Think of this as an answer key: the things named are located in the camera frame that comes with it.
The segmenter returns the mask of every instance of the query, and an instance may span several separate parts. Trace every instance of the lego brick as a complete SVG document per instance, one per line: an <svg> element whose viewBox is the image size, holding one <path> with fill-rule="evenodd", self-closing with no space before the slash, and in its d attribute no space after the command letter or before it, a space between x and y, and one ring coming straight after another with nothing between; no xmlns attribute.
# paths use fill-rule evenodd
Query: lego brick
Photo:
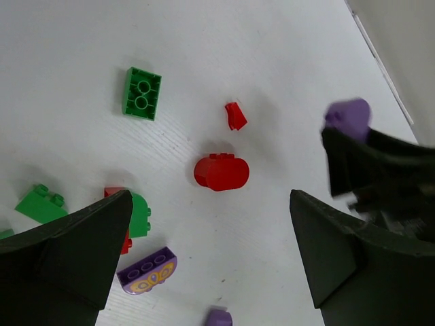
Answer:
<svg viewBox="0 0 435 326"><path fill-rule="evenodd" d="M10 236L15 235L13 229L1 230L0 231L0 240L4 238L9 238Z"/></svg>
<svg viewBox="0 0 435 326"><path fill-rule="evenodd" d="M325 127L340 130L362 143L366 142L369 123L370 105L362 98L332 103L325 115Z"/></svg>
<svg viewBox="0 0 435 326"><path fill-rule="evenodd" d="M161 79L159 75L131 67L122 99L123 114L154 121Z"/></svg>
<svg viewBox="0 0 435 326"><path fill-rule="evenodd" d="M133 241L130 239L130 232L127 230L125 235L124 244L122 245L121 255L128 253L128 250L133 247Z"/></svg>
<svg viewBox="0 0 435 326"><path fill-rule="evenodd" d="M177 257L165 247L116 274L123 290L136 295L151 291L157 284L165 282L176 267Z"/></svg>
<svg viewBox="0 0 435 326"><path fill-rule="evenodd" d="M210 154L196 163L194 178L199 185L215 192L238 189L249 179L249 166L234 154Z"/></svg>
<svg viewBox="0 0 435 326"><path fill-rule="evenodd" d="M104 188L104 197L108 197L117 193L120 190L126 189L124 187L106 187ZM146 200L130 191L133 197L133 213L130 220L130 238L139 238L147 236L148 231L151 230L151 223L148 222L148 217L151 216L151 208L148 207Z"/></svg>
<svg viewBox="0 0 435 326"><path fill-rule="evenodd" d="M62 208L63 197L49 192L45 185L36 185L15 207L15 210L45 224L68 215Z"/></svg>
<svg viewBox="0 0 435 326"><path fill-rule="evenodd" d="M231 130L240 130L247 124L246 117L236 102L225 105L225 110L228 114L228 125Z"/></svg>
<svg viewBox="0 0 435 326"><path fill-rule="evenodd" d="M232 317L229 312L212 309L205 326L232 326Z"/></svg>

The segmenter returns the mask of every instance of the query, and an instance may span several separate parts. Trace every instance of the wall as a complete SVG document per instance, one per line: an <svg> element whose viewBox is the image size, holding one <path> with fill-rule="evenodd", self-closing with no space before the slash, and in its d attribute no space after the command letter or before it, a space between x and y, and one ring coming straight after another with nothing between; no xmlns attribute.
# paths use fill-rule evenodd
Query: wall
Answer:
<svg viewBox="0 0 435 326"><path fill-rule="evenodd" d="M348 1L411 114L417 139L435 145L435 1Z"/></svg>

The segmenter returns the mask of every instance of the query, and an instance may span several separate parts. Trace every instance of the purple printed lego brick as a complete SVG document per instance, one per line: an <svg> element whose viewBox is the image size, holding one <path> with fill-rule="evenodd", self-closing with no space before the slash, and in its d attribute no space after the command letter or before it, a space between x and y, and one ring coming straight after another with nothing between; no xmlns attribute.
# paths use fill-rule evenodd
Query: purple printed lego brick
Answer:
<svg viewBox="0 0 435 326"><path fill-rule="evenodd" d="M343 134L366 142L370 121L370 105L362 98L332 103L325 115L325 127L335 128Z"/></svg>
<svg viewBox="0 0 435 326"><path fill-rule="evenodd" d="M116 274L125 292L142 294L165 282L176 267L177 257L165 247Z"/></svg>
<svg viewBox="0 0 435 326"><path fill-rule="evenodd" d="M229 312L213 309L210 311L206 326L232 326L232 318Z"/></svg>

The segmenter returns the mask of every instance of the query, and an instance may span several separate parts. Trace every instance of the green lego brick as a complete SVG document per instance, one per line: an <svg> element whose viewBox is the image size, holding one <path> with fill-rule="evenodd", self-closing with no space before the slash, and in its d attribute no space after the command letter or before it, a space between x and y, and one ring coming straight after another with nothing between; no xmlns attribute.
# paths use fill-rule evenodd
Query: green lego brick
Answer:
<svg viewBox="0 0 435 326"><path fill-rule="evenodd" d="M42 224L68 215L62 208L63 197L50 193L45 185L36 185L15 207L15 210Z"/></svg>
<svg viewBox="0 0 435 326"><path fill-rule="evenodd" d="M154 121L161 79L159 75L131 67L122 99L123 114Z"/></svg>
<svg viewBox="0 0 435 326"><path fill-rule="evenodd" d="M151 208L142 196L131 192L133 197L133 212L130 220L130 238L138 238L147 236L151 230L151 224L148 222L148 217L151 215Z"/></svg>
<svg viewBox="0 0 435 326"><path fill-rule="evenodd" d="M13 229L3 230L0 231L0 240L4 238L9 238L10 236L13 236L15 233Z"/></svg>

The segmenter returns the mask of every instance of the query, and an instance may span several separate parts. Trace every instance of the red small lego piece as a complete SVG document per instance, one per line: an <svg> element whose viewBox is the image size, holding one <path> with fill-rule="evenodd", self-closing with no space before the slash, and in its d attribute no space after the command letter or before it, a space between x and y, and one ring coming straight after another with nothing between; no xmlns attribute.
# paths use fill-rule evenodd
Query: red small lego piece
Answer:
<svg viewBox="0 0 435 326"><path fill-rule="evenodd" d="M210 154L196 163L194 177L199 185L215 192L238 189L249 179L249 166L234 154Z"/></svg>
<svg viewBox="0 0 435 326"><path fill-rule="evenodd" d="M124 189L125 189L124 187L106 187L104 188L104 198L116 194L117 192L120 192L121 190Z"/></svg>
<svg viewBox="0 0 435 326"><path fill-rule="evenodd" d="M124 244L122 245L121 255L128 253L128 250L133 246L133 241L130 239L130 231L127 230L125 235Z"/></svg>
<svg viewBox="0 0 435 326"><path fill-rule="evenodd" d="M228 125L231 130L240 130L247 124L247 120L236 102L225 105L225 110L228 113Z"/></svg>

